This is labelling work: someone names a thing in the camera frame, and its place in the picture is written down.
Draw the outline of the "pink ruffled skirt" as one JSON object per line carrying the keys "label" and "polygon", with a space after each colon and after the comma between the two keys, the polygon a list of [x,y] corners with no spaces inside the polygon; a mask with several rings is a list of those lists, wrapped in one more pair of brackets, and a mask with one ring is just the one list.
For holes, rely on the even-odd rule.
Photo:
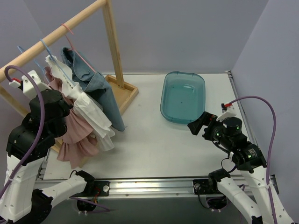
{"label": "pink ruffled skirt", "polygon": [[67,132],[61,137],[62,145],[59,149],[57,159],[68,161],[71,168],[80,166],[85,157],[95,156],[97,149],[97,139],[93,135],[93,128],[81,116],[70,109],[70,114],[65,117]]}

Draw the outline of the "blue wire hanger front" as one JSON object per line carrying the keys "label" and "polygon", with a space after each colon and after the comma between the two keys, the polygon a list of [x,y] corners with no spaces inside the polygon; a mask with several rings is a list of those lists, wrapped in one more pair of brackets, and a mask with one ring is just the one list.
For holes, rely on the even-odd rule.
{"label": "blue wire hanger front", "polygon": [[[18,50],[19,50],[21,53],[24,53],[24,52],[25,52],[25,49],[22,48],[20,45],[17,45],[17,48],[18,48]],[[50,81],[49,81],[49,79],[48,79],[47,76],[46,76],[46,70],[45,70],[45,68],[42,67],[42,66],[38,63],[38,61],[37,61],[36,59],[33,59],[32,61],[33,61],[33,62],[40,68],[40,70],[41,70],[42,73],[43,73],[44,78],[46,79],[47,83],[49,83]]]}

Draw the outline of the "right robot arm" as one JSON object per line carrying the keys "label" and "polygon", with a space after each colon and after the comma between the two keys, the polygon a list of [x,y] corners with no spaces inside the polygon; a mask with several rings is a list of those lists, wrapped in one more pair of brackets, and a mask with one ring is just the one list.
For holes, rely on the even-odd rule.
{"label": "right robot arm", "polygon": [[198,135],[203,129],[204,139],[219,143],[223,147],[223,151],[245,178],[254,198],[251,199],[223,168],[209,173],[207,186],[210,191],[221,192],[226,196],[249,224],[294,223],[269,180],[262,151],[242,133],[241,119],[231,113],[217,117],[203,112],[187,126],[193,135]]}

